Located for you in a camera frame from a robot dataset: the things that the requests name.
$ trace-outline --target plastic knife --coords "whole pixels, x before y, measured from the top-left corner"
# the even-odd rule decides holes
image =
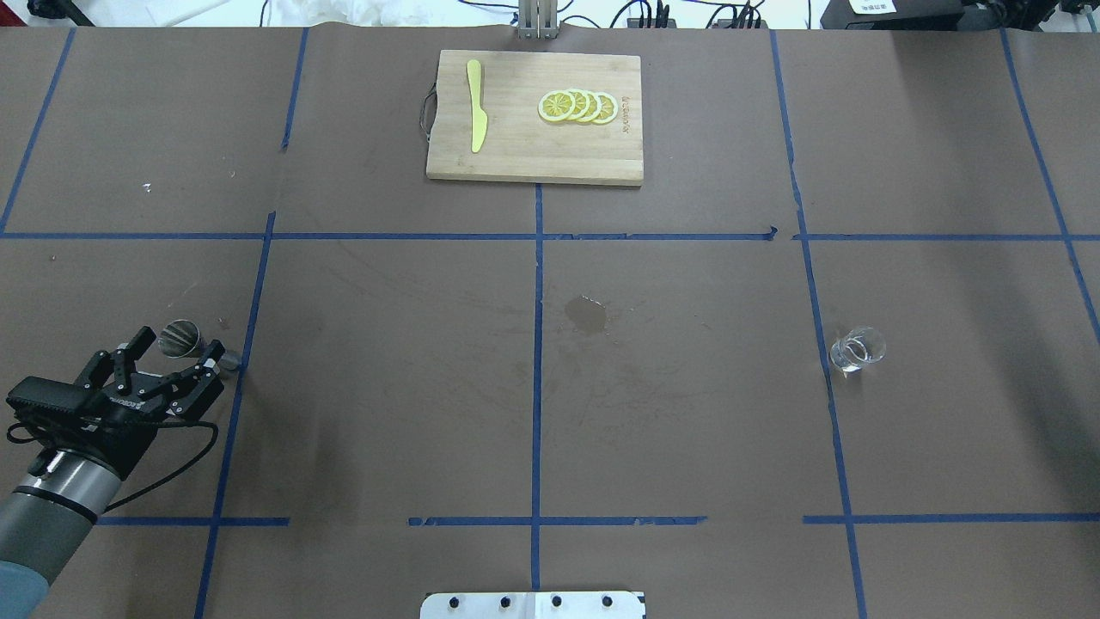
[[[477,152],[485,143],[485,131],[488,129],[488,114],[481,107],[481,62],[466,63],[466,78],[470,79],[470,109],[473,112],[470,150]]]

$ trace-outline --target wooden cutting board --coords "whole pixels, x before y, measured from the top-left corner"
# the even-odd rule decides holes
[[[485,143],[471,152],[466,60],[482,64]],[[551,123],[539,117],[550,90],[604,91],[619,101],[607,124]],[[642,180],[641,59],[638,56],[443,49],[428,177],[638,186]]]

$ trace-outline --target glass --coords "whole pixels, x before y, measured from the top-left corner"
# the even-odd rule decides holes
[[[829,360],[847,375],[881,362],[886,354],[887,341],[882,334],[871,328],[856,328],[833,344]]]

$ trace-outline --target water spill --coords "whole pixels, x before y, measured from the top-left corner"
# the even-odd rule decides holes
[[[565,303],[565,317],[581,333],[594,335],[607,328],[607,308],[598,300],[578,296]]]

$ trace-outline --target table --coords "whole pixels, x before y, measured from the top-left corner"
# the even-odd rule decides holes
[[[569,26],[540,48],[642,57],[640,189],[425,178],[440,48],[534,47],[0,31],[0,385],[179,318],[248,367],[38,617],[1097,614],[1096,37]]]

